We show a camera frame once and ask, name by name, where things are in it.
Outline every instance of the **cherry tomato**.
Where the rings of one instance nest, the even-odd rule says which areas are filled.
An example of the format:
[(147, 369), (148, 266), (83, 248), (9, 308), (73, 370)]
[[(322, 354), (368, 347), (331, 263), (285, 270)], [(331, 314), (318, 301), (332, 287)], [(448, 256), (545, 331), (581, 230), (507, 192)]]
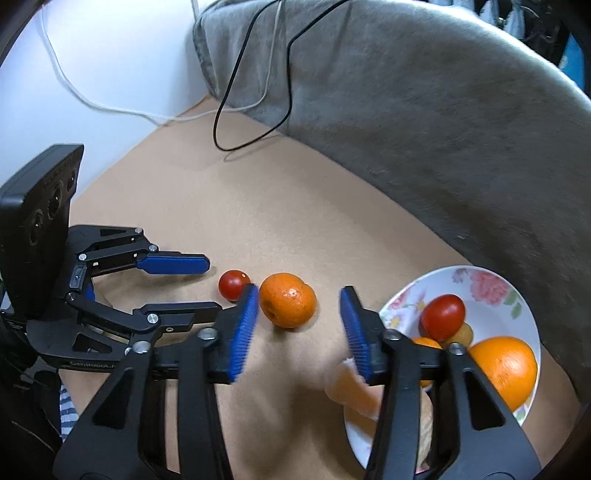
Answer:
[(217, 287), (222, 297), (226, 300), (237, 301), (242, 293), (242, 287), (250, 282), (251, 279), (244, 272), (240, 270), (228, 270), (220, 277)]
[(421, 324), (429, 337), (438, 342), (451, 338), (466, 319), (466, 306), (457, 295), (441, 295), (425, 307)]

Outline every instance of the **fruit bowl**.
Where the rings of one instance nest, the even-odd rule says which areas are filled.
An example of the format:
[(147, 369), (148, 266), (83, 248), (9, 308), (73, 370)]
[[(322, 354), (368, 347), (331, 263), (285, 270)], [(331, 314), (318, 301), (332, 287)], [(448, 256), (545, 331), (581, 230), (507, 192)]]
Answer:
[[(455, 265), (429, 272), (410, 282), (379, 311), (386, 328), (411, 338), (418, 331), (421, 312), (433, 299), (452, 293), (466, 305), (466, 323), (474, 331), (472, 345), (496, 336), (513, 336), (527, 343), (538, 364), (535, 386), (527, 401), (513, 412), (522, 425), (534, 401), (540, 380), (541, 346), (534, 316), (521, 294), (508, 281), (486, 268)], [(364, 467), (371, 451), (371, 429), (353, 411), (345, 409), (345, 428), (351, 448)]]

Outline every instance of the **blue and white striped fabric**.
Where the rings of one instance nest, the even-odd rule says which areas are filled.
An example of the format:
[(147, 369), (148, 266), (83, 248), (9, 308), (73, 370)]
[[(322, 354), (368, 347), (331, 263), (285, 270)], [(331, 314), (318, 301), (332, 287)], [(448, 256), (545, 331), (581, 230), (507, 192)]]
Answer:
[(62, 384), (60, 388), (60, 417), (61, 417), (61, 438), (66, 439), (68, 434), (76, 425), (78, 421), (78, 414), (76, 408), (72, 403), (72, 398), (66, 389), (66, 386)]

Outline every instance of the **power cord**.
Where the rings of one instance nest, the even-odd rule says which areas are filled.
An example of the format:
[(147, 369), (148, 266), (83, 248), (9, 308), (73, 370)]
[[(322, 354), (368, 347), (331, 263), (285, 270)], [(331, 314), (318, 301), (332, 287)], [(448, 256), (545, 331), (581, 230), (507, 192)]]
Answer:
[(15, 369), (21, 376), (28, 378), (29, 380), (31, 380), (33, 383), (36, 383), (37, 385), (46, 388), (48, 390), (51, 390), (51, 387), (49, 387), (48, 385), (45, 385), (45, 383), (43, 382), (39, 382), (39, 380), (37, 380), (36, 378), (32, 377), (31, 375), (29, 375), (28, 373), (26, 373), (23, 369), (18, 368), (15, 364), (13, 364), (7, 357), (5, 357), (2, 353), (0, 353), (0, 359), (4, 360), (10, 367), (13, 367), (13, 369)]
[(310, 23), (308, 23), (304, 28), (302, 28), (294, 37), (292, 37), (292, 39), (287, 44), (286, 60), (285, 60), (285, 76), (287, 78), (287, 92), (288, 92), (288, 97), (289, 97), (289, 107), (287, 109), (287, 113), (280, 120), (280, 122), (278, 124), (276, 124), (274, 127), (272, 127), (269, 130), (267, 130), (262, 135), (259, 135), (258, 137), (253, 138), (252, 140), (249, 140), (248, 142), (244, 142), (243, 144), (237, 145), (237, 146), (232, 147), (232, 148), (224, 148), (224, 147), (221, 147), (220, 144), (217, 141), (217, 124), (219, 122), (220, 115), (222, 114), (223, 107), (224, 107), (224, 105), (226, 105), (226, 101), (228, 100), (228, 96), (230, 95), (230, 91), (232, 90), (232, 85), (234, 84), (234, 80), (236, 79), (236, 74), (238, 72), (238, 67), (240, 66), (240, 62), (242, 61), (242, 57), (244, 55), (244, 51), (246, 50), (246, 45), (248, 44), (248, 40), (250, 39), (252, 29), (254, 27), (254, 24), (256, 23), (256, 20), (260, 16), (260, 14), (263, 13), (265, 11), (265, 9), (267, 9), (271, 5), (277, 3), (278, 1), (279, 0), (273, 0), (272, 2), (266, 4), (258, 12), (256, 12), (256, 14), (254, 15), (254, 17), (252, 17), (252, 20), (251, 20), (250, 24), (248, 25), (248, 29), (246, 31), (246, 36), (244, 38), (244, 41), (242, 42), (242, 48), (240, 49), (240, 53), (238, 54), (238, 58), (236, 59), (236, 63), (234, 64), (234, 69), (232, 70), (232, 74), (230, 75), (230, 81), (228, 82), (228, 86), (226, 87), (226, 92), (224, 93), (224, 96), (222, 98), (222, 102), (220, 103), (220, 106), (217, 109), (216, 117), (215, 117), (215, 120), (213, 121), (213, 143), (215, 144), (215, 146), (218, 149), (220, 149), (220, 150), (222, 150), (224, 152), (234, 152), (236, 150), (240, 150), (240, 149), (242, 149), (244, 147), (247, 147), (249, 145), (252, 145), (253, 143), (256, 143), (259, 140), (265, 138), (267, 135), (269, 135), (270, 133), (274, 132), (281, 125), (283, 125), (283, 123), (285, 123), (285, 121), (291, 115), (291, 110), (292, 110), (292, 107), (293, 107), (293, 98), (292, 98), (293, 92), (292, 92), (292, 88), (291, 88), (291, 64), (290, 64), (291, 46), (294, 44), (294, 42), (298, 38), (300, 38), (304, 33), (306, 33), (314, 25), (316, 25), (325, 16), (327, 16), (329, 13), (331, 13), (333, 10), (335, 10), (338, 7), (340, 7), (341, 5), (349, 2), (349, 0), (339, 0), (336, 3), (334, 3), (333, 5), (331, 5), (330, 7), (328, 7), (327, 9), (325, 9), (321, 14), (319, 14), (318, 16), (316, 16)]
[[(275, 0), (275, 2), (277, 2), (277, 1), (279, 1), (280, 3), (277, 6), (277, 12), (275, 13), (275, 25), (273, 27), (273, 38), (271, 41), (271, 52), (269, 54), (269, 68), (267, 71), (267, 79), (265, 81), (265, 90), (262, 94), (262, 97), (260, 98), (260, 100), (258, 100), (257, 102), (255, 102), (251, 105), (246, 105), (246, 106), (241, 106), (241, 107), (236, 107), (236, 108), (226, 108), (223, 110), (224, 112), (243, 112), (245, 110), (248, 110), (248, 109), (251, 109), (251, 108), (254, 108), (254, 107), (260, 105), (261, 102), (267, 97), (267, 92), (269, 90), (269, 79), (271, 78), (272, 58), (273, 58), (273, 52), (275, 49), (275, 39), (277, 38), (277, 27), (279, 24), (281, 4), (285, 0)], [(193, 14), (196, 15), (193, 1), (191, 2), (191, 5), (193, 6)], [(61, 66), (60, 60), (57, 57), (56, 50), (53, 47), (53, 44), (51, 43), (51, 40), (49, 38), (49, 34), (47, 33), (45, 5), (43, 5), (41, 7), (41, 31), (43, 33), (43, 38), (47, 44), (53, 64), (56, 67), (56, 73), (58, 75), (58, 78), (61, 80), (61, 82), (64, 84), (64, 86), (70, 91), (70, 93), (72, 93), (72, 95), (74, 95), (76, 98), (78, 98), (79, 101), (81, 101), (82, 103), (84, 103), (86, 106), (88, 106), (90, 108), (93, 108), (95, 110), (100, 110), (103, 112), (109, 112), (109, 113), (127, 113), (128, 115), (138, 115), (138, 116), (142, 116), (144, 118), (152, 119), (155, 121), (160, 120), (160, 121), (174, 121), (174, 122), (187, 122), (187, 121), (191, 121), (191, 120), (197, 120), (199, 118), (203, 118), (204, 116), (212, 115), (214, 113), (219, 112), (219, 109), (218, 109), (218, 110), (211, 110), (208, 112), (203, 112), (198, 115), (192, 115), (192, 116), (168, 116), (168, 115), (159, 115), (157, 113), (143, 112), (140, 110), (111, 107), (108, 105), (103, 105), (101, 103), (94, 102), (94, 101), (90, 100), (88, 97), (86, 97), (82, 92), (80, 92), (80, 90), (78, 90), (74, 86), (74, 84), (70, 81), (70, 79), (65, 74), (64, 69)]]

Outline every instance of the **gray fabric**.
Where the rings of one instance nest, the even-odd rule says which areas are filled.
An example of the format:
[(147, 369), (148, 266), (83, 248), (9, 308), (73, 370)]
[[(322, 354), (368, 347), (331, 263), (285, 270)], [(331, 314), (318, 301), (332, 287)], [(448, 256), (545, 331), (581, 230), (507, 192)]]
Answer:
[[(197, 23), (213, 96), (223, 94), (265, 3), (221, 2)], [(285, 114), (285, 39), (328, 4), (285, 3), (269, 95), (248, 112), (257, 120), (274, 125)], [(339, 7), (294, 43), (294, 107), (282, 131), (514, 283), (542, 342), (589, 400), (591, 103), (517, 40), (452, 10), (463, 9), (378, 0)], [(274, 15), (268, 8), (253, 30), (232, 106), (262, 93)]]
[(480, 11), (480, 18), (486, 23), (496, 25), (499, 21), (499, 2), (498, 0), (487, 0)]

